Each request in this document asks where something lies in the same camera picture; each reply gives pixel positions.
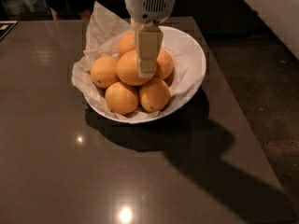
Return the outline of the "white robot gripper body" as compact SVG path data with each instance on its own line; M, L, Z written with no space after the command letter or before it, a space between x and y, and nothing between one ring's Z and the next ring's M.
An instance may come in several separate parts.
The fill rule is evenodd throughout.
M124 0L133 22L163 23L171 14L176 0Z

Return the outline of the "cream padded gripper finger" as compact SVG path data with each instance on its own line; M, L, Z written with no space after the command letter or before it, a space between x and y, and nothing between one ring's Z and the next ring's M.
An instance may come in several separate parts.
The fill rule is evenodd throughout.
M135 32L135 52L138 75L141 78L153 77L164 33L153 23L140 23L131 20Z

